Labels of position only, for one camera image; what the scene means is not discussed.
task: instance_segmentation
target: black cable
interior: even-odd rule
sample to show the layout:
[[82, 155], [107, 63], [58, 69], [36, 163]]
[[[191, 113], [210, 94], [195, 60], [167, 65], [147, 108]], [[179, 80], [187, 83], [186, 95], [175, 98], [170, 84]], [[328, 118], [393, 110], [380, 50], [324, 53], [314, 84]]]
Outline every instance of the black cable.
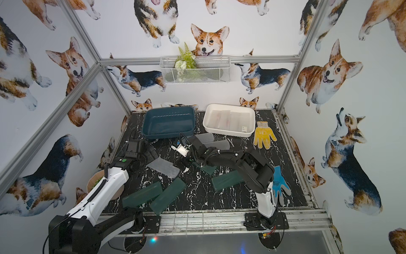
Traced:
[[82, 210], [82, 208], [85, 207], [88, 203], [89, 203], [89, 201], [88, 201], [86, 204], [84, 204], [84, 206], [82, 206], [79, 210], [77, 210], [76, 212], [74, 212], [72, 215], [69, 215], [68, 218], [66, 218], [66, 219], [64, 219], [63, 221], [59, 222], [55, 227], [53, 227], [53, 228], [51, 229], [51, 231], [50, 231], [50, 232], [48, 233], [48, 235], [47, 235], [47, 238], [45, 238], [44, 245], [42, 246], [42, 254], [45, 254], [45, 245], [47, 244], [47, 241], [48, 241], [48, 239], [49, 239], [50, 234], [52, 233], [52, 231], [53, 231], [55, 228], [57, 228], [57, 226], [61, 225], [64, 221], [66, 221], [67, 219], [69, 219], [70, 217], [72, 217], [72, 216], [74, 216], [76, 213], [78, 213], [80, 210]]

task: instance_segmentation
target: blue plastic tray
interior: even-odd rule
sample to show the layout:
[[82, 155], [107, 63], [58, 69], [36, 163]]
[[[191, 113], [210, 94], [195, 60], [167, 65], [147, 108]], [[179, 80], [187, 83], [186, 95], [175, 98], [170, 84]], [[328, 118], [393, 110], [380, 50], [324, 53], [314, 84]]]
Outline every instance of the blue plastic tray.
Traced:
[[180, 132], [193, 135], [196, 120], [192, 107], [151, 109], [144, 118], [142, 134], [147, 139], [178, 137]]

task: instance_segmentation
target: blue glove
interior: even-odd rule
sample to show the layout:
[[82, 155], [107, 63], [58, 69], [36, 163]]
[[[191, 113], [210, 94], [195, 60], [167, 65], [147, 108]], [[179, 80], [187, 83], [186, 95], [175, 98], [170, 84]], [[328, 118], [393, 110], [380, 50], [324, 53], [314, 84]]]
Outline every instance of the blue glove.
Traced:
[[272, 186], [272, 192], [274, 194], [274, 200], [277, 203], [278, 201], [278, 196], [279, 196], [279, 203], [284, 206], [284, 200], [283, 200], [283, 195], [282, 195], [282, 190], [281, 188], [285, 191], [285, 194], [287, 196], [290, 196], [292, 194], [292, 191], [290, 190], [289, 186], [286, 184], [285, 179], [282, 176], [281, 173], [281, 167], [280, 166], [275, 166], [275, 173], [274, 173], [274, 182]]

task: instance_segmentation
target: yellow glove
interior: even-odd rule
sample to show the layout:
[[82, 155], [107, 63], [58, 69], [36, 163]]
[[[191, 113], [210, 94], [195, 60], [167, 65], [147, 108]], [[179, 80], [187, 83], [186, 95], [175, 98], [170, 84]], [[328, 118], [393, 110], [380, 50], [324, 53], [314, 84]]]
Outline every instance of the yellow glove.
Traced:
[[262, 143], [266, 150], [271, 148], [271, 139], [276, 141], [276, 137], [272, 129], [268, 126], [268, 122], [257, 122], [257, 128], [255, 129], [254, 145], [258, 145], [258, 148], [262, 148]]

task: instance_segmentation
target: corgi illustration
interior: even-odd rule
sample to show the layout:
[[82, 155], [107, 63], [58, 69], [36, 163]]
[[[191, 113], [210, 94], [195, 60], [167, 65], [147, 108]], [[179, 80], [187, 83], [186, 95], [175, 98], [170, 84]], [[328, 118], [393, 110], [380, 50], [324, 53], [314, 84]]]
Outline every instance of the corgi illustration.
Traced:
[[316, 173], [316, 169], [314, 167], [314, 157], [311, 158], [309, 163], [306, 165], [305, 161], [302, 158], [302, 155], [300, 154], [299, 147], [296, 144], [296, 141], [293, 137], [290, 137], [290, 139], [292, 140], [293, 144], [293, 153], [296, 155], [302, 165], [303, 171], [306, 174], [307, 182], [311, 185], [312, 188], [316, 188], [320, 185], [325, 184], [326, 180]]
[[194, 24], [190, 29], [197, 41], [196, 49], [192, 51], [195, 56], [221, 56], [223, 54], [223, 42], [230, 33], [228, 26], [224, 26], [215, 33], [204, 32]]
[[275, 90], [281, 89], [289, 80], [290, 70], [288, 69], [262, 69], [258, 63], [235, 63], [241, 69], [241, 83], [248, 87], [248, 94], [252, 94], [255, 88], [277, 83]]
[[88, 193], [84, 192], [81, 188], [76, 187], [76, 205], [82, 201]]
[[135, 106], [135, 111], [133, 112], [147, 112], [152, 109], [151, 99], [147, 99], [144, 103], [138, 103], [132, 100], [131, 103]]
[[176, 0], [135, 0], [135, 16], [147, 37], [153, 38], [152, 46], [161, 46], [161, 36], [168, 35], [172, 43], [178, 44], [175, 36], [178, 17]]
[[406, 254], [406, 230], [398, 228], [389, 232], [389, 242], [396, 254]]
[[[75, 10], [84, 10], [91, 18], [98, 20], [100, 13], [98, 13], [93, 5], [94, 0], [68, 0]], [[46, 4], [50, 6], [58, 6], [57, 0], [23, 0], [28, 9], [37, 17], [41, 22], [46, 25], [50, 30], [55, 30], [55, 26], [52, 25], [52, 20], [47, 15]]]
[[165, 92], [166, 84], [162, 73], [159, 71], [132, 72], [126, 65], [108, 66], [107, 69], [116, 77], [122, 87], [136, 93], [137, 97], [141, 96], [140, 91], [154, 85], [159, 85], [162, 87], [161, 92]]
[[248, 100], [245, 100], [243, 97], [240, 97], [240, 106], [256, 109], [258, 100], [259, 100], [259, 96], [256, 97], [255, 99], [253, 99], [252, 101], [248, 101]]
[[70, 134], [58, 139], [37, 171], [19, 177], [0, 200], [0, 215], [33, 216], [51, 204], [66, 202], [62, 193], [71, 157], [83, 160], [78, 141]]
[[344, 113], [344, 108], [341, 108], [336, 118], [337, 128], [326, 142], [326, 156], [323, 157], [322, 167], [331, 167], [354, 193], [352, 204], [344, 201], [347, 207], [368, 215], [377, 215], [382, 212], [378, 190], [362, 170], [353, 153], [356, 142], [367, 142], [358, 129], [358, 124], [365, 117], [354, 117]]
[[198, 110], [199, 106], [194, 104], [194, 105], [185, 105], [185, 104], [171, 104], [171, 103], [161, 103], [162, 108], [172, 108], [172, 107], [192, 107], [194, 110]]
[[321, 42], [323, 38], [327, 35], [331, 28], [337, 23], [338, 18], [341, 16], [341, 13], [344, 10], [348, 0], [330, 0], [330, 6], [327, 10], [327, 15], [323, 19], [321, 26], [317, 32], [317, 41], [316, 41], [316, 51], [320, 51]]
[[[209, 11], [210, 14], [216, 14], [217, 13], [217, 6], [216, 2], [217, 0], [205, 0], [206, 1], [206, 8]], [[258, 10], [258, 14], [263, 16], [265, 15], [268, 11], [269, 8], [266, 6], [269, 0], [237, 0], [242, 4], [245, 5], [255, 5]]]
[[48, 87], [52, 81], [42, 77], [30, 59], [27, 48], [0, 17], [0, 97], [9, 103], [20, 98], [28, 110], [37, 108], [37, 100], [30, 93], [35, 81]]
[[406, 52], [405, 0], [374, 0], [365, 16], [358, 38], [364, 41], [365, 35], [370, 33], [371, 28], [386, 19], [389, 22], [389, 28], [395, 31], [399, 46]]
[[100, 170], [104, 170], [104, 166], [106, 165], [106, 163], [108, 163], [111, 156], [113, 156], [114, 146], [115, 146], [115, 140], [114, 140], [114, 137], [111, 137], [110, 142], [108, 143], [107, 149], [103, 152], [103, 155], [100, 158], [100, 163], [97, 166], [96, 172], [99, 172]]
[[306, 105], [310, 101], [316, 104], [316, 111], [320, 114], [320, 106], [340, 89], [347, 78], [357, 75], [363, 68], [361, 62], [347, 62], [340, 51], [340, 42], [334, 43], [330, 60], [324, 66], [309, 66], [304, 68], [297, 79], [302, 91], [307, 93]]
[[128, 116], [124, 116], [123, 122], [121, 123], [121, 132], [125, 131], [125, 128], [127, 127], [127, 119]]
[[[65, 52], [59, 53], [47, 50], [48, 56], [59, 66], [66, 70], [69, 77], [68, 86], [66, 88], [66, 96], [75, 88], [82, 80], [89, 66], [85, 59], [80, 54], [79, 43], [75, 37], [71, 37], [70, 47]], [[89, 118], [92, 106], [100, 107], [100, 102], [97, 101], [99, 93], [102, 93], [103, 87], [99, 87], [94, 80], [81, 95], [75, 105], [69, 110], [68, 116], [71, 122], [80, 127]]]

